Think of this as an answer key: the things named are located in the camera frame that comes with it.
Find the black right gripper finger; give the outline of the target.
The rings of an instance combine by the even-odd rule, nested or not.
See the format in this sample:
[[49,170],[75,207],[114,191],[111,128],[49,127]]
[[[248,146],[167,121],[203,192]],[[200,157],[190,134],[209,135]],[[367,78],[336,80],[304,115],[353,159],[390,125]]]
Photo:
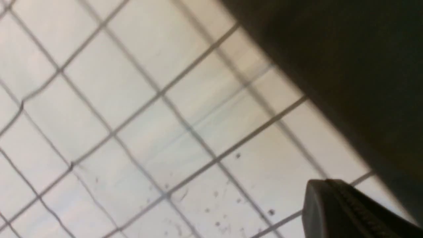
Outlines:
[[307,182],[302,209],[306,238],[421,238],[422,229],[339,179]]

